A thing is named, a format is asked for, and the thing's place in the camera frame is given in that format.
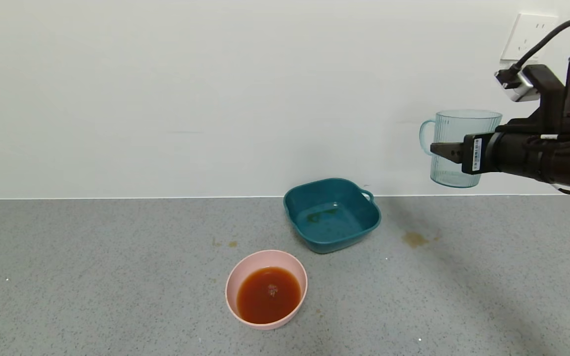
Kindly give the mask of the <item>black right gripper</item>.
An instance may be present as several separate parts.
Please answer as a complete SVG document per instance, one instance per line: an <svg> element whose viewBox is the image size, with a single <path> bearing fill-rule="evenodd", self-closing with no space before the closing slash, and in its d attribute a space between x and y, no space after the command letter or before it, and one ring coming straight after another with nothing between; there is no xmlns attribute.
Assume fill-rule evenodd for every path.
<svg viewBox="0 0 570 356"><path fill-rule="evenodd" d="M469 175L502 172L540 178L540 153L525 147L531 135L520 133L480 133L466 135L463 142L430 144L430 153L462 165Z"/></svg>

